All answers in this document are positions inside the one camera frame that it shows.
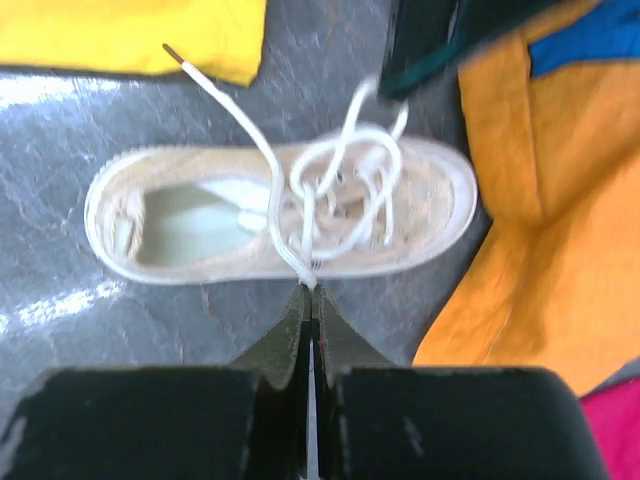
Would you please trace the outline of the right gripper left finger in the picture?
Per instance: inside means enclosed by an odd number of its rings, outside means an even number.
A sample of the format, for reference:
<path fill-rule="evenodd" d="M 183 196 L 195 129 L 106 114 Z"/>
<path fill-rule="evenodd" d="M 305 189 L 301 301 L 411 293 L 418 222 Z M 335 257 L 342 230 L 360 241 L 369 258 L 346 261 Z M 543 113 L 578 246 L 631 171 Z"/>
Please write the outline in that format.
<path fill-rule="evenodd" d="M 280 319 L 232 363 L 257 380 L 246 479 L 307 475 L 311 300 L 296 286 Z"/>

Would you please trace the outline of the white shoelace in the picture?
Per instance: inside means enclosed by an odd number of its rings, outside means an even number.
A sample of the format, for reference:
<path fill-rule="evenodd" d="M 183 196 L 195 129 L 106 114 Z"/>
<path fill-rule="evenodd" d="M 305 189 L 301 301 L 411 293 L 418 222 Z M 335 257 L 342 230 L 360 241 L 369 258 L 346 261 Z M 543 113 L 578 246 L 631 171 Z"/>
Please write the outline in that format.
<path fill-rule="evenodd" d="M 271 170 L 267 229 L 276 252 L 298 275 L 302 284 L 311 290 L 316 287 L 318 280 L 313 270 L 315 261 L 336 259 L 351 251 L 357 244 L 369 240 L 380 212 L 383 212 L 385 217 L 383 244 L 391 244 L 395 229 L 393 191 L 403 167 L 399 139 L 406 128 L 409 113 L 406 102 L 397 107 L 396 119 L 388 128 L 360 123 L 358 119 L 365 101 L 373 97 L 378 88 L 378 79 L 375 76 L 365 78 L 356 87 L 342 130 L 310 144 L 296 158 L 290 174 L 286 176 L 279 158 L 263 132 L 236 102 L 219 90 L 199 69 L 184 60 L 171 46 L 164 43 L 162 48 L 196 84 L 236 120 L 266 159 Z M 328 212 L 335 212 L 337 201 L 334 185 L 338 182 L 346 149 L 364 141 L 372 143 L 373 147 L 365 159 L 357 161 L 354 167 L 354 177 L 364 183 L 368 193 L 362 216 L 346 238 L 335 247 L 315 251 L 313 242 L 317 228 L 316 200 L 325 198 Z M 295 197 L 302 200 L 302 232 L 300 246 L 297 248 L 291 247 L 284 240 L 281 231 L 280 221 L 286 186 L 291 188 Z"/>

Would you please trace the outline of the beige lace sneaker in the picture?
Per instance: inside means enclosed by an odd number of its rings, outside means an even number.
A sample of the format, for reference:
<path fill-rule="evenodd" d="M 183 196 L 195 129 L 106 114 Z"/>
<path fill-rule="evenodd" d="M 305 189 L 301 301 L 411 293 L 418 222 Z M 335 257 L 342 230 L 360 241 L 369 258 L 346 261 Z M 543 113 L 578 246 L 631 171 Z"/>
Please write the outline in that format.
<path fill-rule="evenodd" d="M 325 258 L 362 218 L 382 186 L 387 151 L 347 148 L 329 194 L 315 208 L 312 268 L 321 279 L 387 275 L 444 253 L 477 206 L 469 161 L 447 145 L 404 137 L 402 168 L 373 224 L 351 250 Z M 295 271 L 267 229 L 272 187 L 256 148 L 153 146 L 107 162 L 92 181 L 84 224 L 90 247 L 110 269 L 153 285 L 284 279 Z"/>

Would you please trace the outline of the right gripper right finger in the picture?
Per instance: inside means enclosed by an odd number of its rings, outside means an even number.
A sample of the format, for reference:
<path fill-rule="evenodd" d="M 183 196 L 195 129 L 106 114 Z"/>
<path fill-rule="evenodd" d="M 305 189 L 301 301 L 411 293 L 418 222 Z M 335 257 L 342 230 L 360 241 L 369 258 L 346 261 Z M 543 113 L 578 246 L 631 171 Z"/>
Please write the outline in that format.
<path fill-rule="evenodd" d="M 316 392 L 318 469 L 322 479 L 333 475 L 340 442 L 335 382 L 353 368 L 395 368 L 392 362 L 342 317 L 330 292 L 317 285 L 312 293 L 311 334 Z"/>

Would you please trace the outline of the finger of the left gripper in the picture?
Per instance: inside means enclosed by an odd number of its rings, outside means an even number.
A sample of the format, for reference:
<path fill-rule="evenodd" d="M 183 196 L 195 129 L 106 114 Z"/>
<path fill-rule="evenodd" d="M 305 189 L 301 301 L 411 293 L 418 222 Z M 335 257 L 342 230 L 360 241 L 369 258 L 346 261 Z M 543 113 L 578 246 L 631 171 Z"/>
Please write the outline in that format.
<path fill-rule="evenodd" d="M 588 1 L 394 1 L 379 96 L 407 99 L 520 27 Z"/>

